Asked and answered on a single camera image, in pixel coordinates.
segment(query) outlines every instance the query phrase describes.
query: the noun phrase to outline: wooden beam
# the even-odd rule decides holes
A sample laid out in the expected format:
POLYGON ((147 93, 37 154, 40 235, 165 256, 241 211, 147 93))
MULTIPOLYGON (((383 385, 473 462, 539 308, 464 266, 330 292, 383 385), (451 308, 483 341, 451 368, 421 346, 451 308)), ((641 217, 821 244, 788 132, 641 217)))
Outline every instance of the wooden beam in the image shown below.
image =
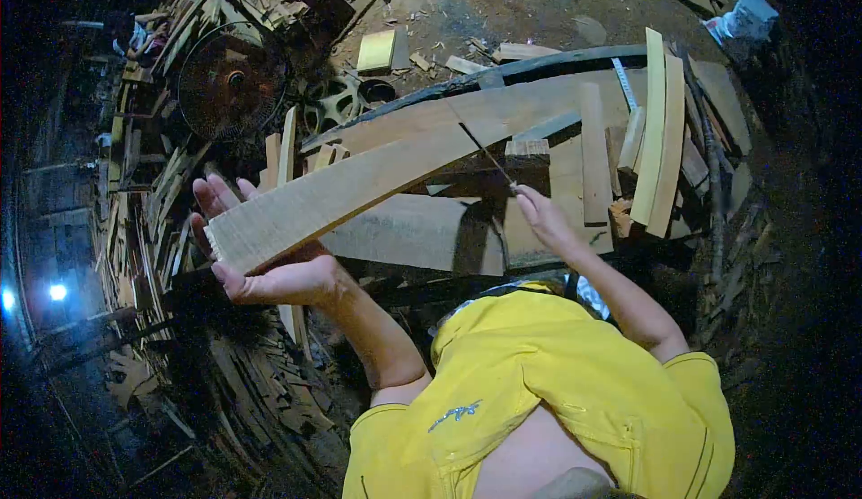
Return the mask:
POLYGON ((704 86, 709 101, 716 107, 718 116, 730 132, 730 136, 739 146, 743 155, 748 155, 752 148, 751 136, 748 133, 746 117, 742 114, 742 105, 736 96, 736 88, 730 82, 727 69, 717 62, 691 61, 691 70, 697 77, 697 82, 704 86))
POLYGON ((288 110, 285 115, 285 129, 281 138, 281 147, 278 153, 278 177, 275 182, 277 187, 293 180, 293 171, 296 166, 296 106, 288 110))
POLYGON ((256 272, 476 150, 460 126, 440 127, 354 155, 241 203, 212 219, 206 233, 220 261, 256 272))
POLYGON ((641 150, 641 138, 644 135, 644 121, 647 114, 644 106, 637 106, 629 114, 629 124, 626 126, 626 138, 622 141, 620 160, 617 169, 629 173, 634 172, 634 163, 641 150))
POLYGON ((505 269, 501 237, 480 207, 476 199, 395 194, 320 242, 339 257, 499 277, 505 269))
POLYGON ((665 56, 665 103, 664 103, 664 140, 661 146, 661 166, 659 181, 656 185, 655 199, 648 234, 664 237, 667 223, 671 219, 673 203, 677 198, 679 165, 683 156, 683 127, 685 122, 685 95, 683 79, 683 60, 679 57, 665 56))
POLYGON ((614 201, 604 138, 602 94, 597 84, 581 84, 581 128, 584 157, 584 224, 607 224, 608 206, 614 201))
POLYGON ((632 202, 632 220, 649 224, 652 201, 659 184, 661 144, 664 136, 664 47, 661 33, 646 29, 646 66, 648 79, 646 95, 646 124, 641 142, 642 164, 632 202))

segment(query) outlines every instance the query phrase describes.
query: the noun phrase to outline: forearm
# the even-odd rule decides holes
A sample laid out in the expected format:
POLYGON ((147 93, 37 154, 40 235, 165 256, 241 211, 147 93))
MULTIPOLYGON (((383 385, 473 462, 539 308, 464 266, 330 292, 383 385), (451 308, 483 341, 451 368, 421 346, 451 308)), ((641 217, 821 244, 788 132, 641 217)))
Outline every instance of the forearm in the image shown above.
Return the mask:
POLYGON ((360 356, 372 389, 409 384, 427 373, 410 336, 340 266, 334 298, 321 309, 360 356))
POLYGON ((564 254, 566 264, 587 277, 598 291, 626 338, 661 362, 688 351, 677 322, 646 291, 606 264, 588 246, 571 246, 564 254))

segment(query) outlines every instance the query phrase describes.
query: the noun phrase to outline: finger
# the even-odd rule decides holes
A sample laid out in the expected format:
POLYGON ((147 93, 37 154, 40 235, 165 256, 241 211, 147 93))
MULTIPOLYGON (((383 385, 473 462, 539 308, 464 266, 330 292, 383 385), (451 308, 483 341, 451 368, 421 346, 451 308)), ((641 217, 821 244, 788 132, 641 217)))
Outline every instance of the finger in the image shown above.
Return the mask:
POLYGON ((527 222, 532 225, 539 221, 539 211, 536 209, 535 204, 533 204, 529 197, 525 194, 519 194, 516 196, 515 200, 518 202, 518 207, 521 208, 527 222))
POLYGON ((515 191, 518 193, 518 195, 525 195, 527 198, 530 199, 530 202, 532 202, 533 204, 538 203, 541 201, 541 199, 545 198, 539 191, 527 186, 526 184, 519 184, 515 187, 515 191))
POLYGON ((225 211, 240 204, 240 198, 236 197, 236 194, 233 193, 233 191, 228 187, 228 184, 221 179, 221 177, 211 173, 207 176, 207 182, 218 196, 218 199, 221 202, 221 205, 224 206, 225 211))
POLYGON ((240 187, 240 192, 242 192, 243 197, 247 200, 251 200, 253 197, 260 195, 257 187, 255 187, 248 179, 237 179, 236 186, 240 187))
POLYGON ((215 218, 227 209, 221 204, 218 199, 218 194, 213 190, 212 185, 203 179, 195 179, 191 183, 191 190, 195 193, 195 199, 203 211, 203 215, 207 218, 215 218))
POLYGON ((198 243, 198 248, 201 249, 201 252, 209 259, 213 259, 213 249, 210 246, 210 240, 207 238, 206 232, 203 231, 203 228, 206 227, 207 221, 200 215, 200 213, 192 213, 189 216, 189 224, 191 224, 191 234, 195 236, 195 241, 198 243))

